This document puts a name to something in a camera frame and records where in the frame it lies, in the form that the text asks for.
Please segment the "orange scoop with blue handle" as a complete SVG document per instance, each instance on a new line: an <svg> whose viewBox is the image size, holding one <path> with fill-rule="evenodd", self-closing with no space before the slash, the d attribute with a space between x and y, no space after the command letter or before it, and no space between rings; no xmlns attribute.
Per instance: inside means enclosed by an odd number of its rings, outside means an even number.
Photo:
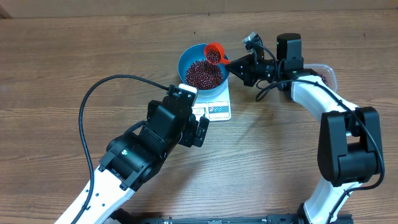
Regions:
<svg viewBox="0 0 398 224"><path fill-rule="evenodd" d="M204 54L206 60L213 65L227 65L231 63L231 61L226 58L224 48L218 42L212 42L210 44L207 44L204 49Z"/></svg>

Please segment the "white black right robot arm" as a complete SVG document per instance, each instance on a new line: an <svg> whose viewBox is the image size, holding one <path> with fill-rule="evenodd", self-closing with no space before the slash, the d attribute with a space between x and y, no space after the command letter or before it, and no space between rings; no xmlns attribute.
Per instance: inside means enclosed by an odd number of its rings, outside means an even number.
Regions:
<svg viewBox="0 0 398 224"><path fill-rule="evenodd" d="M336 94L325 79L304 64L300 34L277 36L277 53L252 32L243 39L249 55L226 64L227 71L246 86L265 80L256 101L277 88L302 105L319 122L317 163L322 175L311 197L299 208L303 223L339 223L337 217L353 192L378 187L385 176L379 113L371 106L359 107Z"/></svg>

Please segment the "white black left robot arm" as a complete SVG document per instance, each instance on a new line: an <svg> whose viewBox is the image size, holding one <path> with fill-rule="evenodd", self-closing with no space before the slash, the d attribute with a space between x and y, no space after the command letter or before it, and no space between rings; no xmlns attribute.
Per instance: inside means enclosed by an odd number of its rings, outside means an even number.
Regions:
<svg viewBox="0 0 398 224"><path fill-rule="evenodd" d="M104 223L137 190L153 178L177 144L203 144L207 118L196 120L193 93L152 100L148 117L113 139L87 184L57 223Z"/></svg>

